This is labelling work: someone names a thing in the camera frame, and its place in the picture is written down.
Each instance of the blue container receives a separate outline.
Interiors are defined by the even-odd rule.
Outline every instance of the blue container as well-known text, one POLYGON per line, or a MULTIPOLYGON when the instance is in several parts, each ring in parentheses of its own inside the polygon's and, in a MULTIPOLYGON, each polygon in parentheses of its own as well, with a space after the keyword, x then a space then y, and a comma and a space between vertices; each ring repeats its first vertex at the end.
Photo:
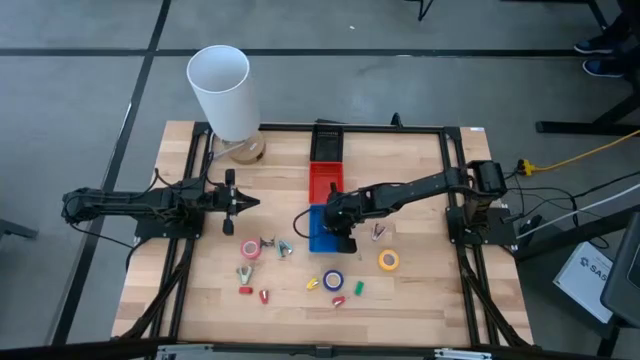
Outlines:
POLYGON ((338 237, 327 233, 324 227, 326 205, 311 205, 309 211, 309 251, 316 253, 338 252, 338 237))

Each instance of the green object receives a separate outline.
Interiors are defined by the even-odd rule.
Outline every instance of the green object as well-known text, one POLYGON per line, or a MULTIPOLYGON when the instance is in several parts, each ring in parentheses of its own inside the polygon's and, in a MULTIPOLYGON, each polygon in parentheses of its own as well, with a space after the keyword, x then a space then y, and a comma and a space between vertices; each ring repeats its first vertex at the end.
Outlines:
POLYGON ((356 295, 360 296, 362 295, 362 288, 364 287, 364 283, 362 281, 358 281, 358 283, 356 284, 356 295))

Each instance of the yellow tape roll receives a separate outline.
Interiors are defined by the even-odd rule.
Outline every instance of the yellow tape roll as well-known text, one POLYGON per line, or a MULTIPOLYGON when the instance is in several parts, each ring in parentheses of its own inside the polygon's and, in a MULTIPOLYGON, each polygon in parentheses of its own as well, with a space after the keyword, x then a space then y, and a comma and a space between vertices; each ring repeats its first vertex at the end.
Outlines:
POLYGON ((393 250, 384 250, 378 256, 378 265, 382 270, 392 271, 400 265, 400 257, 393 250))

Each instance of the yellow cable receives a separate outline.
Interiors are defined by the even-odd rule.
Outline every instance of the yellow cable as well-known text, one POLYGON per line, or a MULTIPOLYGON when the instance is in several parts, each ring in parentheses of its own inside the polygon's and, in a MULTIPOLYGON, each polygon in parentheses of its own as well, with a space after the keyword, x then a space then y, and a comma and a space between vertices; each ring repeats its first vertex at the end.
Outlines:
POLYGON ((623 141, 625 141, 625 140, 627 140, 629 138, 632 138, 632 137, 636 136, 637 134, 640 134, 640 130, 636 130, 636 131, 632 132, 631 134, 623 136, 620 139, 618 139, 616 141, 613 141, 613 142, 611 142, 611 143, 609 143, 607 145, 600 146, 597 149, 593 149, 591 151, 587 151, 584 154, 580 154, 580 155, 578 155, 576 157, 572 157, 571 159, 568 159, 568 160, 565 160, 565 161, 561 161, 561 162, 559 162, 557 164, 553 164, 553 165, 550 165, 550 166, 537 167, 537 166, 531 164, 530 165, 531 166, 531 172, 532 173, 533 172, 542 172, 542 171, 549 171, 549 170, 557 169, 560 166, 567 165, 570 162, 573 162, 573 161, 576 161, 576 160, 580 160, 580 159, 585 158, 585 157, 587 157, 589 155, 593 155, 593 154, 597 153, 598 151, 601 151, 601 150, 604 150, 604 149, 608 149, 608 148, 610 148, 610 147, 612 147, 614 145, 617 145, 617 144, 619 144, 619 143, 621 143, 621 142, 623 142, 623 141))

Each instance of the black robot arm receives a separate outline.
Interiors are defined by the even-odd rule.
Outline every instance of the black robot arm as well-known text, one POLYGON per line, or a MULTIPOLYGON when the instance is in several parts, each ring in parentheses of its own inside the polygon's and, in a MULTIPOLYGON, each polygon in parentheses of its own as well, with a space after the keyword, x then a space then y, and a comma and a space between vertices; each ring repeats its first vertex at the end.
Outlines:
POLYGON ((338 252, 357 250, 351 229, 366 219, 383 218, 404 205, 450 191, 466 195, 465 223, 481 223, 492 201, 506 192, 500 164, 473 161, 462 168, 450 168, 409 183, 382 183, 349 193, 336 191, 332 184, 324 220, 327 230, 340 238, 338 252))
POLYGON ((226 212, 223 231, 231 235, 231 216, 258 205, 260 200, 244 195, 236 188, 233 169, 227 170, 225 183, 215 185, 213 191, 205 192, 204 179, 194 178, 144 192, 80 188, 62 197, 62 216, 70 224, 104 215, 130 216, 138 220, 136 236, 148 239, 199 236, 205 212, 226 212))

